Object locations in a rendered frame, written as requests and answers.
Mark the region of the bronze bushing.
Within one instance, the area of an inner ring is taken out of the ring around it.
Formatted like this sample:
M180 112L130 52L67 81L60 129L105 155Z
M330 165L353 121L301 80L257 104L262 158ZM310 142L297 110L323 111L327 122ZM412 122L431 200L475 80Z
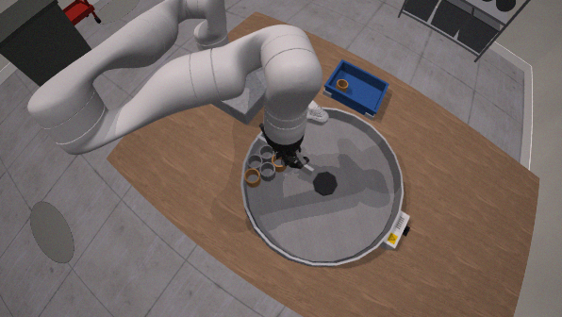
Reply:
M249 175L257 175L258 179L254 182L250 182L250 181L247 180ZM257 187L260 184L260 181L261 181L259 171L257 169L254 169L254 168L248 169L244 174L244 178L247 182L247 185L251 188Z
M272 164L273 164L274 167L275 167L275 171L278 172L278 173L285 171L285 169L287 168L287 166L282 166L282 165L281 165L281 166L278 166L278 165L275 165L274 162L275 162L276 160L277 160L277 159L276 159L276 158L274 157L274 155L273 155L273 157L272 157Z
M336 89L342 92L346 92L347 88L348 88L348 82L344 79L339 79L336 85Z

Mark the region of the blue open crate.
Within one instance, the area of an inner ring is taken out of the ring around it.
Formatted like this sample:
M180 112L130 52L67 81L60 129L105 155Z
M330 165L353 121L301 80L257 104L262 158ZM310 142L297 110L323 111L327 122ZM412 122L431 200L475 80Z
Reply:
M348 82L347 94L336 89L339 79ZM388 82L342 59L324 86L324 95L372 120L388 89Z

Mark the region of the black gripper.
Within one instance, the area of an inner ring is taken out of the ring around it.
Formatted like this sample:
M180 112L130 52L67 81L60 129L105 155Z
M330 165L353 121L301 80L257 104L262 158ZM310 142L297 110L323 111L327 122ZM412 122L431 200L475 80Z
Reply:
M303 155L300 154L301 153L300 145L303 141L304 136L298 142L295 142L293 144L287 144L287 145L278 144L271 141L267 137L264 130L264 123L260 124L259 127L263 135L265 134L264 137L266 139L266 142L270 147L273 148L274 157L276 159L279 159L280 157L282 158L281 160L282 166L289 166L290 168L301 169L309 162L309 159L307 157L304 157Z

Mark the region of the grey metal ring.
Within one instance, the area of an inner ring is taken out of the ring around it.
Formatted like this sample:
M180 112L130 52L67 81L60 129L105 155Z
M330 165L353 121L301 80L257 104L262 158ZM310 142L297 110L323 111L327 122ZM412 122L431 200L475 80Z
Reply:
M264 158L264 157L262 157L262 154L265 153L265 152L269 152L269 153L271 153L272 155L271 155L269 158ZM263 163L264 163L264 162L272 162L272 157L273 157L273 155L274 155L273 148L270 147L269 145L263 145L263 146L261 146L261 148L259 149L259 155L262 157Z
M262 174L263 170L265 169L271 169L273 170L273 173L271 175ZM272 181L275 178L275 167L271 162L262 163L259 168L259 171L260 171L260 176L264 181Z
M253 161L259 161L259 162L260 162L260 165L257 166L257 167L252 167L252 166L250 166L250 164L251 164ZM249 169L254 168L254 169L257 169L257 170L259 171L259 168L260 168L260 166L261 166L262 163L263 163L262 157L261 157L260 155L258 155L258 154L253 154L253 155L251 155L251 156L247 159L247 164L248 164Z

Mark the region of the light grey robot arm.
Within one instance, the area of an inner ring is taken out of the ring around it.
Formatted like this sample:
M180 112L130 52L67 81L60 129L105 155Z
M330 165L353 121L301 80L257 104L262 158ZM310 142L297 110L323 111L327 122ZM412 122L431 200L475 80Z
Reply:
M95 78L154 64L187 19L206 19L193 32L199 52L166 63L131 101L107 109L92 85ZM313 101L322 87L322 66L307 34L293 25L272 25L229 43L224 0L157 4L46 81L27 109L59 147L82 155L166 116L239 97L246 76L261 67L264 130L271 141L293 144L304 136L306 121L326 124L328 113Z

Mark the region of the grey round turntable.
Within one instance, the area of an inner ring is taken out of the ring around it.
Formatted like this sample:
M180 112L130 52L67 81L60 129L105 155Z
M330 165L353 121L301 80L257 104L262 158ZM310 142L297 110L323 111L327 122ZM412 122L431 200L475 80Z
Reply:
M243 162L240 186L254 231L273 251L306 266L332 267L378 246L395 249L410 227L401 211L402 171L387 140L352 113L323 109L325 125L306 124L304 167L287 166L272 181L260 177L257 187L246 185L247 159L268 145L261 131Z

